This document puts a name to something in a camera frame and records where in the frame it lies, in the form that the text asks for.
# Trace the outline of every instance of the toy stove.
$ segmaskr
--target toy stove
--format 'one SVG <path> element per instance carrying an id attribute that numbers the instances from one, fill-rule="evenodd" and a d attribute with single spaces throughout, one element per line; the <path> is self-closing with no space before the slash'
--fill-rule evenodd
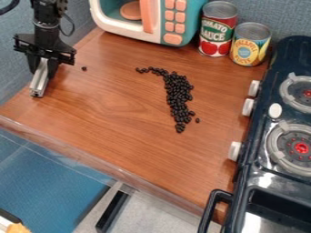
<path id="1" fill-rule="evenodd" d="M 222 232 L 311 232 L 311 37 L 282 40 L 248 94 L 248 136 L 229 152 L 235 191 L 211 193 L 198 232 L 207 232 L 217 202 L 229 205 Z"/>

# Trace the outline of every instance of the can lid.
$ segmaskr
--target can lid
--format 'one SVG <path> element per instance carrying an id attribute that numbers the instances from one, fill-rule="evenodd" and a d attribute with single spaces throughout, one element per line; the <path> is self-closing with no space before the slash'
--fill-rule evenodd
<path id="1" fill-rule="evenodd" d="M 265 40 L 271 36 L 271 32 L 266 25 L 247 22 L 236 27 L 236 35 L 249 40 Z"/>
<path id="2" fill-rule="evenodd" d="M 227 19 L 237 16 L 235 5 L 225 1 L 214 1 L 203 6 L 204 15 L 207 17 Z"/>

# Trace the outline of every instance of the toy microwave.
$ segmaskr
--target toy microwave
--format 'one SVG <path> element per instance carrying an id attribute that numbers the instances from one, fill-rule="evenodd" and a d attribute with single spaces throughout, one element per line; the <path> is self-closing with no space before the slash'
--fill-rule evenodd
<path id="1" fill-rule="evenodd" d="M 96 24 L 134 39 L 185 46 L 195 35 L 206 0 L 89 0 Z"/>

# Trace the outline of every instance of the microwave keypad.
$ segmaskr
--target microwave keypad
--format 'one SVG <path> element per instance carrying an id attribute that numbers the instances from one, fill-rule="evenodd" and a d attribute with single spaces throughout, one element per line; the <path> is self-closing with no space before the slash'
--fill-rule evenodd
<path id="1" fill-rule="evenodd" d="M 163 39 L 168 44 L 178 46 L 183 42 L 181 35 L 186 31 L 185 10 L 186 0 L 166 0 L 166 34 Z"/>
<path id="2" fill-rule="evenodd" d="M 176 9 L 177 9 L 177 11 L 185 11 L 186 10 L 186 0 L 177 0 L 176 1 Z"/>
<path id="3" fill-rule="evenodd" d="M 176 24 L 175 31 L 178 34 L 183 34 L 185 32 L 185 25 L 184 24 Z"/>
<path id="4" fill-rule="evenodd" d="M 174 7 L 175 7 L 175 0 L 166 0 L 167 9 L 174 9 Z"/>
<path id="5" fill-rule="evenodd" d="M 166 31 L 174 32 L 174 23 L 173 22 L 166 22 Z"/>
<path id="6" fill-rule="evenodd" d="M 175 18 L 174 11 L 166 11 L 166 20 L 173 21 Z"/>

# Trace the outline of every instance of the wooden countertop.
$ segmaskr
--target wooden countertop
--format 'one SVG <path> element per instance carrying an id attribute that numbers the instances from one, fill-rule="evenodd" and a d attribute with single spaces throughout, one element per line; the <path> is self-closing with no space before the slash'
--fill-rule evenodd
<path id="1" fill-rule="evenodd" d="M 201 56 L 196 45 L 154 45 L 100 29 L 76 47 L 75 66 L 59 68 L 44 98 L 29 97 L 26 87 L 1 106 L 3 117 L 19 123 L 12 127 L 2 119 L 1 126 L 68 156 L 85 153 L 79 161 L 134 187 L 150 182 L 166 192 L 162 198 L 173 194 L 201 210 L 211 190 L 232 190 L 236 165 L 227 151 L 243 138 L 248 119 L 241 109 L 251 81 L 263 77 L 266 65 L 242 67 L 228 57 Z M 188 105 L 201 123 L 177 134 L 162 78 L 140 75 L 137 66 L 186 75 L 195 86 Z"/>

